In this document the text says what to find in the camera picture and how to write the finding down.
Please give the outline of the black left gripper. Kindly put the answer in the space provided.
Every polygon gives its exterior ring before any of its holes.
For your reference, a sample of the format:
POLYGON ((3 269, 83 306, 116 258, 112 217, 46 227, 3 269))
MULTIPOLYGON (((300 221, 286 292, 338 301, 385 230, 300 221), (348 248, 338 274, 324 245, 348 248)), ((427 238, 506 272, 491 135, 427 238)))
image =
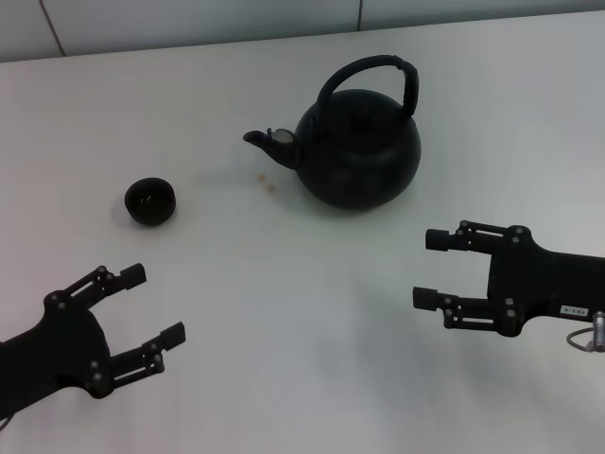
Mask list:
POLYGON ((41 320, 1 343, 1 415, 12 416, 65 388, 80 388, 100 399, 162 373, 163 352, 186 340, 183 323, 112 356, 100 324, 87 308, 146 281, 142 264, 117 274, 99 266, 75 284, 48 295, 41 320))

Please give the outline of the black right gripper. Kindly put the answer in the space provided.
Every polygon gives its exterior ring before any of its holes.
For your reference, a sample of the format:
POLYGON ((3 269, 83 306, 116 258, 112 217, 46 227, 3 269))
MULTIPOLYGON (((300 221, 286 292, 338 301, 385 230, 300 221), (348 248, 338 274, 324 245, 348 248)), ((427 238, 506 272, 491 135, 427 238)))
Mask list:
POLYGON ((413 306, 441 310, 446 329, 492 331, 512 338, 537 317, 589 323, 604 310, 604 259, 549 251, 534 241, 527 227, 462 220, 452 234, 428 229, 425 247, 491 256, 488 299, 413 289, 413 306))

